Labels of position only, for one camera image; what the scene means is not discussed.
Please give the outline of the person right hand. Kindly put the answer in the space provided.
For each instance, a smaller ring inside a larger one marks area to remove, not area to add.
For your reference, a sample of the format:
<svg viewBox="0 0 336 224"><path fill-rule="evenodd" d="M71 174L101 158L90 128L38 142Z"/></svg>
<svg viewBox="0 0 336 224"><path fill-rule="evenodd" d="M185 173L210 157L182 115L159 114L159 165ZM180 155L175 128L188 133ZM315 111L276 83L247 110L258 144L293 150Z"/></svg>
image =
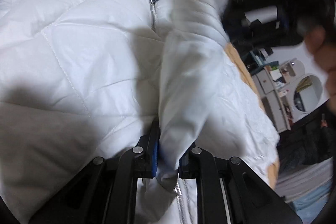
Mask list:
<svg viewBox="0 0 336 224"><path fill-rule="evenodd" d="M313 28L305 36L304 42L315 63L327 74L329 108L335 111L335 44L327 42L326 31L321 26Z"/></svg>

